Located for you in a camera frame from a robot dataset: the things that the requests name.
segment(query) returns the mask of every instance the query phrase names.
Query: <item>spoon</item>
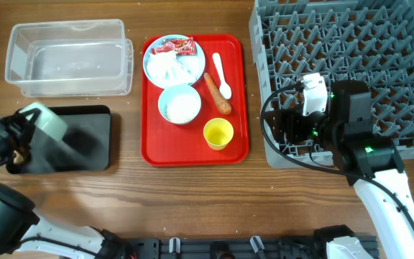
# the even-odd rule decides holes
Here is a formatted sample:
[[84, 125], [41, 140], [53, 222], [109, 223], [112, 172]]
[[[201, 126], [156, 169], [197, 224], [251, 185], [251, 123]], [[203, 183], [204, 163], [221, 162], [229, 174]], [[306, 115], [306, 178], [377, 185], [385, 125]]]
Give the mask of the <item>spoon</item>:
[[226, 80], [224, 79], [223, 66], [221, 65], [220, 54], [214, 53], [212, 58], [213, 62], [215, 63], [216, 70], [218, 71], [218, 75], [220, 76], [220, 94], [225, 99], [229, 100], [231, 98], [231, 87], [228, 86]]

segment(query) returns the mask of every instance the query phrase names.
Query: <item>carrot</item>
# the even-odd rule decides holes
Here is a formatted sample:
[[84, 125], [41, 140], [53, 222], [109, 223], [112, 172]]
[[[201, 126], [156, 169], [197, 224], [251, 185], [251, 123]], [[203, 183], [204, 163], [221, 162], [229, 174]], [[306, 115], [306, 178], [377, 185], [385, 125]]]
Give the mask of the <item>carrot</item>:
[[215, 101], [216, 108], [221, 114], [231, 113], [231, 105], [229, 102], [220, 94], [219, 88], [216, 87], [215, 83], [212, 80], [212, 77], [208, 73], [204, 73], [204, 79], [206, 80], [208, 90], [212, 95], [213, 101]]

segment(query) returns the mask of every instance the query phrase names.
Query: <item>perforated rack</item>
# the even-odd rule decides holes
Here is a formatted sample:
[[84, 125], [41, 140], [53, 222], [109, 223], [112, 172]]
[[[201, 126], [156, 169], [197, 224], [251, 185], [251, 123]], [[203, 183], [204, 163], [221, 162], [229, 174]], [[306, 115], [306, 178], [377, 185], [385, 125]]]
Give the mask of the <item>perforated rack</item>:
[[[249, 20], [262, 103], [301, 75], [319, 72], [327, 91], [338, 80], [360, 80], [372, 91], [374, 133], [391, 137], [403, 159], [414, 158], [414, 0], [255, 0]], [[268, 109], [298, 104], [282, 93]], [[311, 163], [311, 141], [275, 146]], [[267, 162], [291, 168], [265, 143]], [[316, 146], [316, 162], [331, 152]]]

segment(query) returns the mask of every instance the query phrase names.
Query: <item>wooden table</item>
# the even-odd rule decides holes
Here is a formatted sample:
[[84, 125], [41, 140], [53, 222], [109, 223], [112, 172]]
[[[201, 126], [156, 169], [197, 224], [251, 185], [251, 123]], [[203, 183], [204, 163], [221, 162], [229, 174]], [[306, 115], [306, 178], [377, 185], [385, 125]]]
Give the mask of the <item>wooden table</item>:
[[[335, 224], [376, 234], [367, 210], [344, 177], [268, 166], [257, 119], [259, 89], [249, 39], [253, 1], [86, 1], [0, 0], [0, 115], [33, 101], [48, 106], [105, 104], [119, 114], [113, 124], [112, 166], [104, 172], [38, 176], [13, 176], [0, 169], [2, 183], [28, 196], [48, 216], [105, 228], [122, 237], [278, 237], [310, 235], [314, 229]], [[4, 80], [6, 49], [15, 24], [111, 18], [124, 22], [126, 36], [134, 43], [137, 62], [128, 96], [28, 99]], [[212, 33], [232, 34], [244, 48], [249, 155], [237, 165], [153, 168], [139, 151], [143, 43], [154, 35]], [[414, 160], [405, 164], [414, 197]], [[56, 258], [39, 253], [9, 256]]]

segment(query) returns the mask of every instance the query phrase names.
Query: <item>clear plastic container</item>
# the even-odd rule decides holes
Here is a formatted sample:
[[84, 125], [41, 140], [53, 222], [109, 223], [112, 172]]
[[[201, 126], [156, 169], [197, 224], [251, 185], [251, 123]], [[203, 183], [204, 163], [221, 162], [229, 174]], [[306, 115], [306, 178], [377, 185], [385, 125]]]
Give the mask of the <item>clear plastic container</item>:
[[27, 97], [122, 96], [132, 87], [133, 66], [119, 19], [18, 24], [6, 81]]

